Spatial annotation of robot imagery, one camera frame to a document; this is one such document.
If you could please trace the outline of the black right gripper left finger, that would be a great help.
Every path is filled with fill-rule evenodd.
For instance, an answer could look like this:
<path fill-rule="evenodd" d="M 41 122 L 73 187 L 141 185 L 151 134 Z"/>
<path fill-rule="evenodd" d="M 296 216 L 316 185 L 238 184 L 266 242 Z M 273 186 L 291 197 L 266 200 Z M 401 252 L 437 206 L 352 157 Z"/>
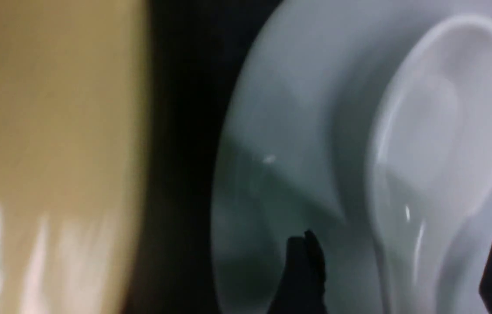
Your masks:
<path fill-rule="evenodd" d="M 269 314 L 326 314 L 326 270 L 320 242 L 311 230 L 287 240 L 285 266 Z"/>

